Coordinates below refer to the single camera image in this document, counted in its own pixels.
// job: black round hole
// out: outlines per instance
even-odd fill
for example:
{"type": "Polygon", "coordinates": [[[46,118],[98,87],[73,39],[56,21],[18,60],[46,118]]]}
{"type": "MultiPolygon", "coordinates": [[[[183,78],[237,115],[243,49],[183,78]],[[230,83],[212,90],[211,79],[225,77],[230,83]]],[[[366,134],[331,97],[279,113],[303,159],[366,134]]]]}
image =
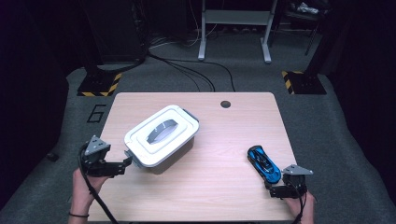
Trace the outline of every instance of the black round hole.
{"type": "Polygon", "coordinates": [[[228,108],[228,107],[231,106],[231,103],[230,103],[229,101],[222,101],[222,102],[220,103],[220,105],[221,105],[223,108],[228,108]]]}

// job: white desk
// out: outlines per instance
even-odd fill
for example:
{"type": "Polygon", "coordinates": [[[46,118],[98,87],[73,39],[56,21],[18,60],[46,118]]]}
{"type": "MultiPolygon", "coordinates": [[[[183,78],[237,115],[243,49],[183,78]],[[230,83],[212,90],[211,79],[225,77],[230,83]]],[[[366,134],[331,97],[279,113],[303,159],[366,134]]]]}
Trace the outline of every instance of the white desk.
{"type": "Polygon", "coordinates": [[[198,60],[205,58],[206,50],[206,24],[249,24],[266,25],[265,35],[260,39],[262,44],[262,54],[266,63],[271,63],[271,55],[268,49],[268,36],[275,15],[277,0],[273,0],[270,11],[243,11],[243,10],[209,10],[206,9],[205,0],[202,3],[202,33],[201,45],[198,53],[198,60]]]}
{"type": "MultiPolygon", "coordinates": [[[[125,159],[124,135],[167,105],[200,120],[194,146],[161,175],[131,165],[107,180],[100,195],[118,221],[293,220],[247,158],[250,147],[262,145],[279,169],[296,162],[272,93],[120,93],[101,135],[111,144],[106,160],[125,159]],[[222,101],[231,107],[221,107],[222,101]]],[[[108,221],[96,202],[89,221],[108,221]]]]}

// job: yellow and black hazard tape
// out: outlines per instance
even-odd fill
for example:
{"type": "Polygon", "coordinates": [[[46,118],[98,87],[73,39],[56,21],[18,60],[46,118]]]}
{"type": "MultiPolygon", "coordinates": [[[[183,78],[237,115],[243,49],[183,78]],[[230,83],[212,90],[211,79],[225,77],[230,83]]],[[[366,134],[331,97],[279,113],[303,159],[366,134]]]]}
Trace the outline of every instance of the yellow and black hazard tape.
{"type": "Polygon", "coordinates": [[[294,94],[295,92],[294,92],[293,86],[291,84],[291,81],[289,79],[289,73],[303,74],[303,72],[299,72],[299,71],[293,71],[293,72],[282,71],[282,77],[285,80],[286,89],[288,89],[289,94],[294,94]]]}
{"type": "Polygon", "coordinates": [[[104,91],[79,91],[78,92],[78,96],[111,96],[115,89],[117,88],[117,85],[120,82],[120,78],[121,78],[121,73],[117,74],[114,77],[113,82],[111,83],[111,85],[109,86],[108,90],[104,90],[104,91]]]}

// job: blue toy car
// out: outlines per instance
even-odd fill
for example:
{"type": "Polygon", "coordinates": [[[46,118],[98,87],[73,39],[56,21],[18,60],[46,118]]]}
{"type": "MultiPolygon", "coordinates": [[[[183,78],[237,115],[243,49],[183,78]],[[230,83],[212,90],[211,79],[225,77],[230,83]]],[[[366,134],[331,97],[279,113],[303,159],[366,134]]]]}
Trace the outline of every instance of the blue toy car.
{"type": "Polygon", "coordinates": [[[251,147],[247,151],[247,158],[260,176],[269,184],[276,184],[280,180],[279,168],[268,158],[262,146],[251,147]]]}

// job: gray carpet floor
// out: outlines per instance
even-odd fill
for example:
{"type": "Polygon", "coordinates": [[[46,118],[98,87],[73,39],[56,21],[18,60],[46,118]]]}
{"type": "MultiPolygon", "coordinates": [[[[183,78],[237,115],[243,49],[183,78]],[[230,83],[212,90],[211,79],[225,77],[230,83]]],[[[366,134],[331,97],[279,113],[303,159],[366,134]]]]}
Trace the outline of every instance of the gray carpet floor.
{"type": "MultiPolygon", "coordinates": [[[[273,62],[265,64],[261,36],[239,32],[210,38],[205,62],[227,67],[236,91],[269,91],[275,95],[298,164],[315,172],[307,177],[307,186],[318,198],[316,222],[396,223],[395,205],[376,169],[365,159],[348,131],[331,82],[319,75],[326,95],[290,95],[287,92],[281,71],[304,71],[319,37],[310,54],[304,56],[309,38],[280,32],[270,48],[273,62]]],[[[164,58],[197,62],[198,48],[199,42],[190,47],[167,44],[152,48],[150,52],[164,58]]],[[[179,64],[207,76],[216,91],[233,91],[225,69],[207,63],[179,64]]],[[[120,66],[106,65],[104,68],[120,66]]],[[[77,96],[84,77],[84,69],[77,69],[67,77],[70,88],[62,134],[52,150],[59,155],[59,160],[52,162],[43,158],[0,212],[0,223],[66,223],[72,172],[78,166],[78,148],[94,134],[101,134],[118,92],[211,91],[200,78],[195,78],[195,84],[175,68],[152,58],[123,73],[112,96],[77,96]],[[96,111],[103,112],[102,119],[87,122],[96,105],[99,105],[96,111]]]]}

